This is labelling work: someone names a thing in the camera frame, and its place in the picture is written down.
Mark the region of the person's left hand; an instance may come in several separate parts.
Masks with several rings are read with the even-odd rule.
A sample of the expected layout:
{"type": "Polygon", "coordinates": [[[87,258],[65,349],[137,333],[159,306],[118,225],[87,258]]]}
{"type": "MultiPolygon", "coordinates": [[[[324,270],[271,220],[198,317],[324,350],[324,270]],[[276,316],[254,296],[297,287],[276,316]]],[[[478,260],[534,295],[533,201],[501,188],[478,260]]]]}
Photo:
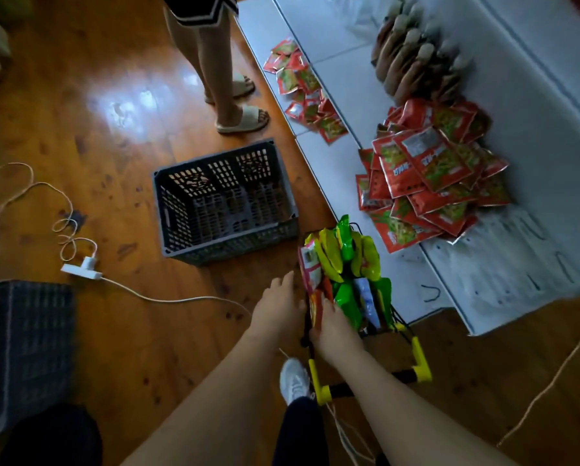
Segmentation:
{"type": "Polygon", "coordinates": [[[297,330],[305,315],[306,308],[305,301],[296,297],[295,288],[293,302],[266,301],[265,289],[262,298],[253,310],[246,336],[257,343],[278,348],[287,336],[292,335],[297,330]]]}

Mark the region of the person's right hand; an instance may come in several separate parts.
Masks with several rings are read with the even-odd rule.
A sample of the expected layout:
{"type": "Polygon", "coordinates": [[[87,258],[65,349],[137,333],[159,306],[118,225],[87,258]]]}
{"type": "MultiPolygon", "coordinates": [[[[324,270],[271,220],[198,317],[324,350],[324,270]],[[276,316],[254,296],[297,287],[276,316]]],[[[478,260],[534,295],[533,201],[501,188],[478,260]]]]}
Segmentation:
{"type": "Polygon", "coordinates": [[[341,324],[333,329],[310,329],[309,338],[319,354],[338,372],[350,366],[365,353],[365,348],[356,330],[341,311],[341,324]]]}

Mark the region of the red white snack packet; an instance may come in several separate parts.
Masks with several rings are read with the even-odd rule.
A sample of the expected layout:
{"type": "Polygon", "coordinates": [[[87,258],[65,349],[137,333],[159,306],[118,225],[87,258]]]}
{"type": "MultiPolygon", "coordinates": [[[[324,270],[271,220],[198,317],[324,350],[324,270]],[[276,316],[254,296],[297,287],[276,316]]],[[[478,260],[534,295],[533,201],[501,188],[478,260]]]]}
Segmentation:
{"type": "Polygon", "coordinates": [[[299,265],[303,287],[307,292],[309,314],[312,327],[322,329],[323,306],[325,297],[333,302],[333,287],[325,275],[317,254],[317,239],[309,234],[303,246],[299,248],[299,265]]]}

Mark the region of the person's right forearm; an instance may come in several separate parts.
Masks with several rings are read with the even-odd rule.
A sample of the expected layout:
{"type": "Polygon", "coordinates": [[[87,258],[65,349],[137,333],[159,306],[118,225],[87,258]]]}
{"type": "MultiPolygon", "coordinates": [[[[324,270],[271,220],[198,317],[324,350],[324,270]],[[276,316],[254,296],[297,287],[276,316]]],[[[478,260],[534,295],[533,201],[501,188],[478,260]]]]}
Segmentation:
{"type": "Polygon", "coordinates": [[[386,372],[364,350],[332,366],[343,377],[392,466],[517,466],[386,372]]]}

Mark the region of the person's left forearm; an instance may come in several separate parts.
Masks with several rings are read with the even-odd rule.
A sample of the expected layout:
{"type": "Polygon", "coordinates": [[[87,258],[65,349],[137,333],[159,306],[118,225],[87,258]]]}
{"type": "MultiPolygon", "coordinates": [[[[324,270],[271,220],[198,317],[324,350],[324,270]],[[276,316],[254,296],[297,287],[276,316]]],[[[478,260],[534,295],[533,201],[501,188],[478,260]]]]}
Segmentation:
{"type": "Polygon", "coordinates": [[[246,466],[278,331],[250,327],[227,357],[121,466],[246,466]]]}

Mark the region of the bunch of green yellow packets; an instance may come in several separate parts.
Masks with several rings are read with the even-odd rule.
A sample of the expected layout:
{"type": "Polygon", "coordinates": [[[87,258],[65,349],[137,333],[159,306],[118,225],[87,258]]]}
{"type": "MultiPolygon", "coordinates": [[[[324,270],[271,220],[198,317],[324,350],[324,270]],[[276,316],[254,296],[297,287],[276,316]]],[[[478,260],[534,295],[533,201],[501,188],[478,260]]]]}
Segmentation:
{"type": "Polygon", "coordinates": [[[382,275],[381,258],[372,237],[363,234],[348,214],[336,226],[309,234],[318,241],[318,258],[333,287],[332,303],[343,311],[350,325],[358,332],[369,327],[392,328],[392,282],[382,275]]]}

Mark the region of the white sneaker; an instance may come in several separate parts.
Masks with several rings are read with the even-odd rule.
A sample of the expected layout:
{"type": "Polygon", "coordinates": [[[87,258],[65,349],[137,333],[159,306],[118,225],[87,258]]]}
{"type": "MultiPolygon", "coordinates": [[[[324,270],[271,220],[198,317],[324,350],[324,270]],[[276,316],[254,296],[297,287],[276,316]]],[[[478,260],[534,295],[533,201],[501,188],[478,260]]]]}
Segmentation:
{"type": "Polygon", "coordinates": [[[307,370],[299,359],[287,359],[280,371],[280,393],[289,406],[302,398],[311,399],[310,378],[307,370]]]}

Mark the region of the grey plastic crate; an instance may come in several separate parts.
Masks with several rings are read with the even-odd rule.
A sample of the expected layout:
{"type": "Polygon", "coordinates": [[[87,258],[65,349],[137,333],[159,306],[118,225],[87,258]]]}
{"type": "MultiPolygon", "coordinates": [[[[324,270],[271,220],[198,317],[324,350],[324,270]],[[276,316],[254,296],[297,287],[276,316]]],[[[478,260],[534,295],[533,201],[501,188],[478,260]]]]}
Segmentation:
{"type": "Polygon", "coordinates": [[[274,139],[159,168],[161,254],[202,267],[299,236],[299,210],[274,139]]]}

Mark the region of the black yellow small trolley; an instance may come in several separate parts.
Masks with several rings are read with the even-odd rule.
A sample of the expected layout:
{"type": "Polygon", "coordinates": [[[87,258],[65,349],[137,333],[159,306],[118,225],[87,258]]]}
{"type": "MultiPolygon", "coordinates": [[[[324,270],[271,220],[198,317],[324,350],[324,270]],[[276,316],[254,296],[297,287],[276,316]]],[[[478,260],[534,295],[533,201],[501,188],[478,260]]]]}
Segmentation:
{"type": "MultiPolygon", "coordinates": [[[[388,329],[374,329],[369,327],[361,329],[358,333],[361,338],[380,336],[388,332],[394,332],[402,335],[402,337],[410,344],[412,356],[415,364],[411,368],[402,369],[396,372],[391,372],[391,375],[398,379],[403,384],[424,383],[432,381],[432,372],[428,365],[424,350],[420,344],[418,337],[410,328],[409,324],[403,320],[393,305],[389,306],[394,324],[392,328],[388,329]]],[[[310,312],[304,315],[303,336],[301,338],[301,346],[306,348],[309,352],[308,366],[309,376],[315,399],[319,406],[325,406],[335,399],[351,398],[354,393],[346,382],[323,385],[321,384],[317,366],[315,363],[315,349],[312,344],[309,333],[312,329],[312,320],[310,312]]]]}

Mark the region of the person's black trouser leg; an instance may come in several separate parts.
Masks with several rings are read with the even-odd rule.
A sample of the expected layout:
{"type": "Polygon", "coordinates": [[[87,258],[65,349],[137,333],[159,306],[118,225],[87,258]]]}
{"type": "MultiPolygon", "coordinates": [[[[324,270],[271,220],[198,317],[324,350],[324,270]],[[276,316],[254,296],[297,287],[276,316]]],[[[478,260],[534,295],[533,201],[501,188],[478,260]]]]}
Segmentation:
{"type": "Polygon", "coordinates": [[[303,396],[288,405],[272,466],[330,466],[324,421],[317,401],[303,396]]]}
{"type": "Polygon", "coordinates": [[[103,441],[82,405],[61,403],[11,430],[0,466],[102,466],[103,441]]]}

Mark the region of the beige slipper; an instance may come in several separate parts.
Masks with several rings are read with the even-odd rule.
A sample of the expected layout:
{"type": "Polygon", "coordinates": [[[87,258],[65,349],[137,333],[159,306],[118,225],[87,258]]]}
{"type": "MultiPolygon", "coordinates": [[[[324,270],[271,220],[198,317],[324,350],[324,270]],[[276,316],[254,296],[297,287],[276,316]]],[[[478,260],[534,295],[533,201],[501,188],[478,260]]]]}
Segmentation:
{"type": "MultiPolygon", "coordinates": [[[[248,77],[238,71],[233,71],[232,78],[232,94],[233,99],[241,99],[251,95],[255,92],[256,86],[254,82],[248,77]]],[[[204,100],[207,104],[214,105],[215,101],[208,85],[204,87],[204,100]]]]}
{"type": "Polygon", "coordinates": [[[253,105],[236,105],[216,121],[216,131],[222,135],[236,135],[263,130],[270,123],[268,111],[253,105]]]}

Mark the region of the large pile of red packets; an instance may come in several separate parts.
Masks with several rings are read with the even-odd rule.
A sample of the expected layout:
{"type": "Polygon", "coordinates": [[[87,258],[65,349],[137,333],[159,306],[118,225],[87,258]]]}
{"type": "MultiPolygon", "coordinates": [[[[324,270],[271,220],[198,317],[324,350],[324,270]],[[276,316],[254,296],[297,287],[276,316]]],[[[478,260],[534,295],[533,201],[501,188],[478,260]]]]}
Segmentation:
{"type": "Polygon", "coordinates": [[[358,207],[388,253],[439,237],[455,243],[480,211],[514,202],[509,162],[482,146],[493,120],[465,98],[452,104],[410,99],[392,106],[371,148],[360,149],[358,207]]]}

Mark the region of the small pile of red packets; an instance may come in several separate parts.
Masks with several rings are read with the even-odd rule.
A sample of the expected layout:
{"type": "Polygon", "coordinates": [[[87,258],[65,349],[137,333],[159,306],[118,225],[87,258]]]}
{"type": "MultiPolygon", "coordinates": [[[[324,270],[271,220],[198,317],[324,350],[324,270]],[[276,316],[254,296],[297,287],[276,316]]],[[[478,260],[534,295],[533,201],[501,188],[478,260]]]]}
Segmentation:
{"type": "Polygon", "coordinates": [[[284,114],[291,122],[316,132],[326,144],[348,133],[294,38],[284,38],[271,49],[263,72],[274,77],[278,94],[287,101],[284,114]]]}

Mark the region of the white power strip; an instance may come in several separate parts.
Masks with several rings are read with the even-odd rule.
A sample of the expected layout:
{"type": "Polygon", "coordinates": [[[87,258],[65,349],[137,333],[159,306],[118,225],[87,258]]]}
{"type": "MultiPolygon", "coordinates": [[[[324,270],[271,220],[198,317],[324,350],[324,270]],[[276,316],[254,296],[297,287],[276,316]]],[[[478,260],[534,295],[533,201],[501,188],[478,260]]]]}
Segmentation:
{"type": "Polygon", "coordinates": [[[61,267],[61,272],[88,280],[99,281],[103,279],[103,274],[96,271],[96,263],[96,257],[84,257],[79,265],[64,263],[61,267]]]}

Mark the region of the dark plastic crate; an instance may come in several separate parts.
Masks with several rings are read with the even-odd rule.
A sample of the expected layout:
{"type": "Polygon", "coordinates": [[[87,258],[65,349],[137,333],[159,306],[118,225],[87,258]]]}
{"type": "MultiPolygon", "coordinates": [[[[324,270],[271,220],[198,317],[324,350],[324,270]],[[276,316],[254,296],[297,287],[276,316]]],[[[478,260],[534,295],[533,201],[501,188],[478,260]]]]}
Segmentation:
{"type": "Polygon", "coordinates": [[[0,434],[68,400],[75,329],[69,284],[0,281],[0,434]]]}

